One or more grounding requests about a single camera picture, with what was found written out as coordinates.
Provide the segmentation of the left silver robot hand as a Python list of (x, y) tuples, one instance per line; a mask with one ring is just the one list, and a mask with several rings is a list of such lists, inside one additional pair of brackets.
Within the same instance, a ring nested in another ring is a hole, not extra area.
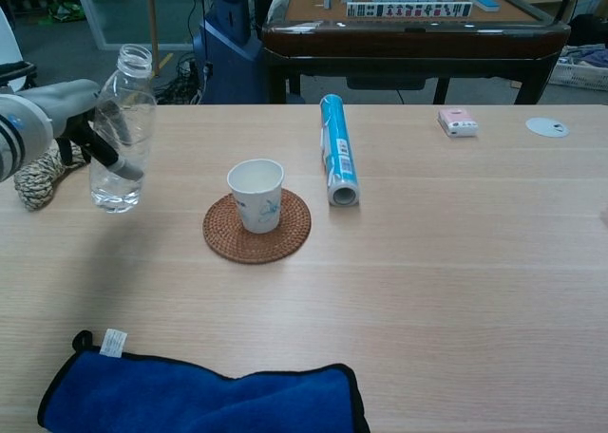
[(45, 85), (23, 92), (46, 114), (55, 140), (67, 139), (75, 143), (118, 177), (140, 180), (143, 170), (120, 155), (88, 124), (94, 120), (99, 94), (99, 85), (89, 79)]

